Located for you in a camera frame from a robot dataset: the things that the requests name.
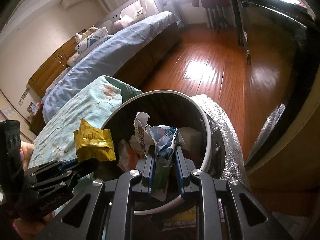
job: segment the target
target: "plastic bag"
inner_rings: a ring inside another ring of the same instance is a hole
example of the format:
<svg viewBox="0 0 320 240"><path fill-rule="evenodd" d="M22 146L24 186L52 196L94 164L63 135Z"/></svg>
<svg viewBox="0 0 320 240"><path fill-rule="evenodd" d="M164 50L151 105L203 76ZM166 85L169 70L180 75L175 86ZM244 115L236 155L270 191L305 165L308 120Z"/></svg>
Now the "plastic bag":
<svg viewBox="0 0 320 240"><path fill-rule="evenodd" d="M123 172L127 172L136 167L139 158L126 140L123 139L118 143L118 153L119 161L117 166L119 166Z"/></svg>
<svg viewBox="0 0 320 240"><path fill-rule="evenodd" d="M134 135L131 136L131 139L129 140L130 147L135 151L136 154L138 154L139 159L145 158L144 152L141 149L140 143L137 141Z"/></svg>
<svg viewBox="0 0 320 240"><path fill-rule="evenodd" d="M81 119L78 131L73 131L78 162L95 158L100 162L115 161L112 137L109 129L101 130Z"/></svg>

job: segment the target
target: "floral bedsheet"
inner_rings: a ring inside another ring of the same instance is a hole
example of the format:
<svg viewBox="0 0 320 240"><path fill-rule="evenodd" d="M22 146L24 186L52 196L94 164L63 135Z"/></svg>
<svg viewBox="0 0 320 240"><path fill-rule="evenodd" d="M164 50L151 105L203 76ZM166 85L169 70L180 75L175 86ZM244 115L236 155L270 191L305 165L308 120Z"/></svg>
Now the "floral bedsheet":
<svg viewBox="0 0 320 240"><path fill-rule="evenodd" d="M68 101L40 132L34 141L35 149L29 168L53 160L76 158L73 131L79 129L81 118L101 128L122 103L141 93L141 90L115 78L98 77ZM75 192L81 190L88 179L89 176L79 181Z"/></svg>

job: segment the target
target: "person's hand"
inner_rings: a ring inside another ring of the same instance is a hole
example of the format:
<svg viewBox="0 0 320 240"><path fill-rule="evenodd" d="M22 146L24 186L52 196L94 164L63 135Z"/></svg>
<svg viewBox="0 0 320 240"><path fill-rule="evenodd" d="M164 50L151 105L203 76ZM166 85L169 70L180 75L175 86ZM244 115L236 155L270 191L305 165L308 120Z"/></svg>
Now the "person's hand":
<svg viewBox="0 0 320 240"><path fill-rule="evenodd" d="M47 223L54 217L54 211L49 215L43 217L43 221L28 221L22 218L14 220L14 223L18 229L18 233L23 240L32 240L36 234L38 234Z"/></svg>

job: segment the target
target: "stuffed animal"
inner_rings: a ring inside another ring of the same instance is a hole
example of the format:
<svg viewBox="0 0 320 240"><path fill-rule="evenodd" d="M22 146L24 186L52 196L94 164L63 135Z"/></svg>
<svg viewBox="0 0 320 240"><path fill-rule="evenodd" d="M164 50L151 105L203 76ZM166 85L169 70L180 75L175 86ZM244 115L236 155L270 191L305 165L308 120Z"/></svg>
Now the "stuffed animal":
<svg viewBox="0 0 320 240"><path fill-rule="evenodd" d="M85 33L83 33L83 34L76 33L76 42L77 43L81 42L86 37L88 37L90 34L94 33L96 30L98 30L98 28L94 27L92 25L92 27L90 27Z"/></svg>
<svg viewBox="0 0 320 240"><path fill-rule="evenodd" d="M129 15L120 16L120 19L113 23L113 32L117 33L120 30L128 27L130 23L133 22L133 19Z"/></svg>

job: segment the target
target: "blue bedspread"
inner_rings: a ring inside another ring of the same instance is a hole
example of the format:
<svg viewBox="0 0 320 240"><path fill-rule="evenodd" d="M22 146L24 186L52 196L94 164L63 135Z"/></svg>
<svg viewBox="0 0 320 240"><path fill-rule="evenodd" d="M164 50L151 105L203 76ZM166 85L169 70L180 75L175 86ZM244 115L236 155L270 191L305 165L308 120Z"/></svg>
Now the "blue bedspread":
<svg viewBox="0 0 320 240"><path fill-rule="evenodd" d="M66 103L39 133L34 141L29 168L53 160L76 158L73 131L79 129L81 118L101 128L123 102L141 93L141 90L112 77L98 77ZM79 180L74 194L79 193L88 181L89 176Z"/></svg>
<svg viewBox="0 0 320 240"><path fill-rule="evenodd" d="M48 123L60 108L97 77L113 76L160 32L178 21L173 13L162 12L117 32L95 48L73 66L48 94L43 107L44 121Z"/></svg>

